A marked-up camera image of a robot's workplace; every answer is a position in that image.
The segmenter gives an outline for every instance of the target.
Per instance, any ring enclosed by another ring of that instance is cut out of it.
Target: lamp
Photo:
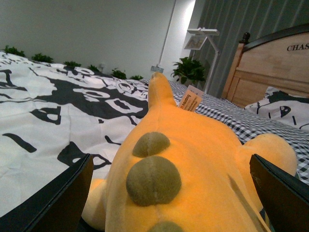
[[[207,79],[206,79],[206,83],[203,87],[203,90],[205,93],[208,93],[209,91],[209,88],[210,88],[210,84],[211,84],[211,81],[212,81],[212,76],[213,76],[213,71],[214,71],[214,68],[216,66],[216,63],[218,61],[218,58],[219,58],[219,55],[220,55],[220,50],[218,49],[218,47],[215,45],[215,43],[213,42],[212,38],[210,37],[210,35],[219,35],[219,31],[217,29],[205,29],[205,28],[198,28],[198,29],[188,29],[187,30],[190,34],[193,34],[193,36],[191,36],[189,42],[187,43],[185,49],[191,49],[191,50],[200,50],[204,44],[204,42],[208,39],[209,42],[211,43],[214,51],[215,51],[215,55],[214,55],[214,58],[213,58],[213,61],[212,61],[212,64],[211,64],[211,68],[208,72],[208,76],[207,76]],[[199,43],[196,44],[196,46],[192,48],[192,46],[190,46],[190,43],[191,45],[193,44],[192,43],[192,40],[194,38],[198,38],[200,37],[200,39],[204,38],[204,41],[203,43],[201,44],[200,47],[197,47],[197,45],[199,45]]]

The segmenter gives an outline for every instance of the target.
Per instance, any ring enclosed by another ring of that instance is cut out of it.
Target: wall outlet
[[[105,64],[104,62],[102,62],[102,63],[100,63],[100,67],[101,67],[102,69],[104,69],[104,68],[106,67],[106,64]]]

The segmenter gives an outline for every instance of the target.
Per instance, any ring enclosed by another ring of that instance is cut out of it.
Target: black and white bedspread
[[[180,102],[186,87],[171,83]],[[148,111],[148,81],[36,63],[0,52],[0,217],[80,157],[105,178],[119,146]],[[309,134],[204,96],[197,113],[227,124],[242,143],[272,132],[286,139],[309,184]]]

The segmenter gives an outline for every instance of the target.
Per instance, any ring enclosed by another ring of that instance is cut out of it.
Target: wooden headboard
[[[239,42],[222,98],[243,108],[261,100],[268,86],[309,97],[309,24],[248,44],[246,37]]]

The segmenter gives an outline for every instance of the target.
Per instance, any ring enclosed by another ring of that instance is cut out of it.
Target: green plant
[[[90,66],[88,66],[88,69],[90,69],[90,70],[92,70],[94,72],[100,72],[100,70],[96,66],[94,66],[92,64]]]
[[[118,70],[118,68],[115,68],[112,70],[112,76],[117,77],[119,79],[126,79],[126,74],[120,70]]]
[[[18,51],[15,47],[9,47],[8,45],[5,46],[4,52],[6,54],[10,53],[20,57],[25,57],[24,51]]]
[[[64,62],[64,64],[65,65],[68,65],[68,66],[70,66],[70,67],[80,67],[81,66],[81,64],[79,64],[79,63],[76,63],[75,61],[66,61],[66,62]]]
[[[175,62],[176,69],[173,69],[171,76],[179,76],[180,82],[184,84],[188,79],[195,84],[196,81],[205,81],[204,70],[201,62],[190,57],[180,58],[181,62]]]
[[[139,81],[139,80],[143,79],[143,77],[140,76],[140,75],[135,75],[135,76],[132,76],[131,79]]]
[[[32,59],[38,62],[53,63],[53,58],[50,58],[49,56],[46,55],[42,55],[42,53],[35,54],[32,57]]]

